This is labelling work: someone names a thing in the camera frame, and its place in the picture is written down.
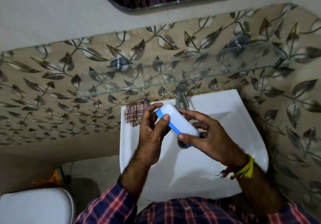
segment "bracelet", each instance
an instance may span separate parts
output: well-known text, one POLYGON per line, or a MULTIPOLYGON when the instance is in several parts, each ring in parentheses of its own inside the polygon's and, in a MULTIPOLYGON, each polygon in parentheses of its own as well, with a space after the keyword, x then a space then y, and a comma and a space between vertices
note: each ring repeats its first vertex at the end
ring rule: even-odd
POLYGON ((245 167, 243 167, 242 169, 240 169, 237 173, 235 172, 235 169, 231 169, 231 168, 226 168, 225 170, 222 170, 219 175, 221 178, 229 178, 231 180, 233 180, 235 177, 241 175, 240 177, 246 177, 246 178, 252 178, 253 177, 253 164, 255 162, 255 159, 250 155, 247 154, 248 157, 250 158, 250 161, 247 165, 245 165, 245 167))
POLYGON ((240 171, 234 174, 235 177, 239 176, 240 177, 245 177, 245 178, 252 178, 253 177, 253 164, 255 162, 255 159, 250 155, 247 154, 250 157, 250 162, 243 167, 240 171))

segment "person's right hand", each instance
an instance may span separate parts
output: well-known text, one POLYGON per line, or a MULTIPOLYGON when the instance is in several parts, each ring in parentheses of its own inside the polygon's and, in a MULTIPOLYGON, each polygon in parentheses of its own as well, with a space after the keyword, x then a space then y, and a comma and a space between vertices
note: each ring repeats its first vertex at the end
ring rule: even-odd
POLYGON ((231 140, 219 121, 197 111, 180 109, 179 112, 187 119, 197 120, 198 122, 193 123, 195 128, 206 130, 201 133, 200 138, 180 133, 178 135, 180 141, 194 146, 232 169, 238 169, 248 163, 247 155, 231 140))

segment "glass shelf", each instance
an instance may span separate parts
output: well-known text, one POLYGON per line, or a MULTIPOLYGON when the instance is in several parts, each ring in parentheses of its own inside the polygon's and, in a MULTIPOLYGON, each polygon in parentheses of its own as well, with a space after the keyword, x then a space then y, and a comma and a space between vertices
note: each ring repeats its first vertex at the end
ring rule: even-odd
POLYGON ((237 77, 246 74, 246 71, 273 67, 283 58, 283 54, 271 43, 255 42, 242 50, 237 47, 223 48, 218 54, 188 53, 186 57, 174 57, 172 61, 144 61, 145 65, 129 64, 123 67, 124 72, 116 72, 108 67, 90 68, 82 75, 77 97, 119 91, 130 94, 133 89, 226 74, 236 74, 237 77))

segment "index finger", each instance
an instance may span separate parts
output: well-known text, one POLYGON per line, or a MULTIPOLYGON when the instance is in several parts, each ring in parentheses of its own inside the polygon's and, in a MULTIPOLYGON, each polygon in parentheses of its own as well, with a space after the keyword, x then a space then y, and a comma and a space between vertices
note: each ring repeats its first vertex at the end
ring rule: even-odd
POLYGON ((148 108, 146 108, 143 116, 142 116, 142 123, 144 125, 148 125, 149 126, 149 119, 151 114, 153 113, 153 111, 157 108, 160 108, 163 105, 163 103, 158 102, 158 103, 154 103, 152 105, 150 105, 148 108))
POLYGON ((202 122, 206 126, 209 126, 211 124, 211 122, 214 120, 211 117, 209 117, 203 113, 200 113, 198 111, 180 109, 179 112, 183 115, 191 117, 192 119, 202 122))

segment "faucet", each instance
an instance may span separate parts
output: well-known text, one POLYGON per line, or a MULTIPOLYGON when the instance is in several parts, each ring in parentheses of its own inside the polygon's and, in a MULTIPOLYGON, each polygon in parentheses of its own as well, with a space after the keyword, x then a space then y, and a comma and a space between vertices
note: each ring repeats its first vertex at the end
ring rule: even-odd
POLYGON ((187 87, 185 85, 178 85, 175 88, 175 108, 188 109, 189 103, 186 99, 187 87))

